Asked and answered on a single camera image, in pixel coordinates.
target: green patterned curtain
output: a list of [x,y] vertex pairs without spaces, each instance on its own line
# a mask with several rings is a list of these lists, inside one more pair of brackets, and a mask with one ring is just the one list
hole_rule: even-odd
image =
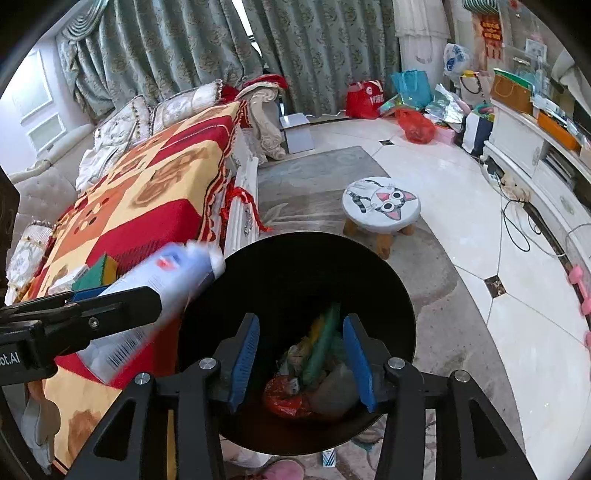
[[262,56],[289,84],[291,111],[345,108],[352,82],[400,70],[392,0],[243,0]]
[[96,29],[60,35],[61,66],[92,118],[143,94],[154,106],[217,78],[235,86],[262,74],[232,0],[109,0]]

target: green object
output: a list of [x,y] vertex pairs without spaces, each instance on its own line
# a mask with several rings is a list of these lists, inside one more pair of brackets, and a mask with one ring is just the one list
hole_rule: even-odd
[[80,35],[73,37],[83,40],[57,39],[69,91],[92,118],[121,110],[136,95],[156,107],[216,79],[236,86],[263,73],[231,0],[110,0],[100,16],[103,5],[95,6],[89,25],[74,26]]
[[322,329],[320,338],[318,338],[318,341],[314,345],[314,349],[301,376],[302,383],[305,387],[312,385],[320,375],[320,370],[322,370],[326,355],[330,351],[336,328],[339,324],[339,310],[340,304],[332,303],[324,315],[324,328]]
[[74,282],[73,291],[86,290],[87,288],[98,288],[103,286],[103,276],[107,263],[107,254],[100,257],[96,263],[79,280]]
[[339,113],[349,84],[363,80],[380,80],[384,99],[393,96],[389,80],[400,72],[400,45],[392,0],[243,4],[269,71],[290,85],[282,97],[287,113]]
[[514,73],[506,72],[505,70],[501,70],[501,69],[495,69],[495,74],[501,75],[502,77],[505,77],[505,78],[508,78],[509,80],[517,83],[518,85],[521,85],[523,88],[527,88],[529,90],[532,90],[532,86],[531,86],[530,82],[528,82],[527,80],[525,80],[521,77],[518,77]]
[[473,14],[498,15],[496,0],[463,0],[463,7]]

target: small box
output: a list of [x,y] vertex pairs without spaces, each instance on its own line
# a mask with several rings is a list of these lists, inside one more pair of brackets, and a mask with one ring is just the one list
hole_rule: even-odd
[[303,113],[282,116],[279,120],[285,133],[287,151],[289,153],[299,153],[314,149],[310,121]]

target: gray rug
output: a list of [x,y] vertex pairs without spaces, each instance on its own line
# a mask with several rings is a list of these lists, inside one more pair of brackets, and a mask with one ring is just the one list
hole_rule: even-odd
[[[361,147],[272,163],[259,170],[259,211],[273,230],[265,235],[312,230],[342,235],[345,187],[387,173]],[[375,234],[355,240],[375,251]],[[523,448],[517,406],[496,346],[462,279],[425,221],[413,236],[397,235],[388,264],[406,286],[417,315],[414,365],[448,376],[470,372],[500,412]],[[425,479],[435,473],[436,419],[427,411]],[[337,447],[336,468],[323,468],[320,455],[297,457],[309,478],[372,480],[381,451],[385,418],[359,437]]]

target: spray can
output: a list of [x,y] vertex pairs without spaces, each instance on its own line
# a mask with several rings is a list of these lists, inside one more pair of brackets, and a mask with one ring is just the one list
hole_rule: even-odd
[[217,245],[189,241],[187,245],[168,244],[119,278],[101,295],[137,287],[150,287],[158,295],[162,311],[149,325],[109,335],[90,342],[78,352],[80,360],[104,384],[110,383],[140,350],[168,322],[225,270],[222,251]]

